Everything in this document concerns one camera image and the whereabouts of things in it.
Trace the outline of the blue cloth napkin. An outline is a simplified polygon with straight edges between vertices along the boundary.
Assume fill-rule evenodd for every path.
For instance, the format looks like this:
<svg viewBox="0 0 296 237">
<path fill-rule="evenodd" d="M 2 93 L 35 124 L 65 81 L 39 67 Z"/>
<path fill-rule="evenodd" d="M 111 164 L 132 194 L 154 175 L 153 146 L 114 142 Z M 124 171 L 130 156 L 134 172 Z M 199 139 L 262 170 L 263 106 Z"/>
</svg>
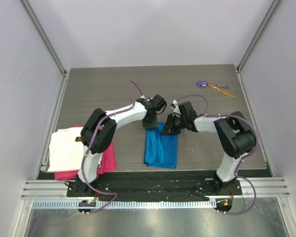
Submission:
<svg viewBox="0 0 296 237">
<path fill-rule="evenodd" d="M 165 123 L 146 130 L 144 164 L 148 167 L 174 169 L 177 166 L 178 135 L 162 135 Z"/>
</svg>

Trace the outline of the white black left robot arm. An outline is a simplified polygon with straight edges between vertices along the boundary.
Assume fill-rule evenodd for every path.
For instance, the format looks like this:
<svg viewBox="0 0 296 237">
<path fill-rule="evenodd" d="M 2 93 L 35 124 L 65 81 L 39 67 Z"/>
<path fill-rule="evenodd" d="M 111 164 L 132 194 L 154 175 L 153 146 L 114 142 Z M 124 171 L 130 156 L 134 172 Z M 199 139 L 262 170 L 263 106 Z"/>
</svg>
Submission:
<svg viewBox="0 0 296 237">
<path fill-rule="evenodd" d="M 167 107 L 165 99 L 159 94 L 153 98 L 141 96 L 131 105 L 113 111 L 100 108 L 92 115 L 81 130 L 83 158 L 75 177 L 78 191 L 84 197 L 94 194 L 97 169 L 103 152 L 110 146 L 115 131 L 134 121 L 141 121 L 144 129 L 152 130 L 158 126 L 157 115 Z"/>
</svg>

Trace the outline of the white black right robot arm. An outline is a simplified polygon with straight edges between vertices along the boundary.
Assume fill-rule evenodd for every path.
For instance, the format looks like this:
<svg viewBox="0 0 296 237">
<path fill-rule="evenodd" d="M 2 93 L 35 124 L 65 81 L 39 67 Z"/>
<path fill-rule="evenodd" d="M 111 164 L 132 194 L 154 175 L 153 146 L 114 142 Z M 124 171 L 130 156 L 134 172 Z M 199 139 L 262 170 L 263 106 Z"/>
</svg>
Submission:
<svg viewBox="0 0 296 237">
<path fill-rule="evenodd" d="M 182 129 L 192 132 L 211 132 L 218 135 L 224 156 L 213 176 L 212 186 L 205 192 L 226 194 L 235 184 L 243 160 L 259 143 L 254 127 L 241 112 L 229 115 L 197 115 L 190 102 L 171 105 L 173 112 L 161 130 L 161 135 L 177 135 Z"/>
</svg>

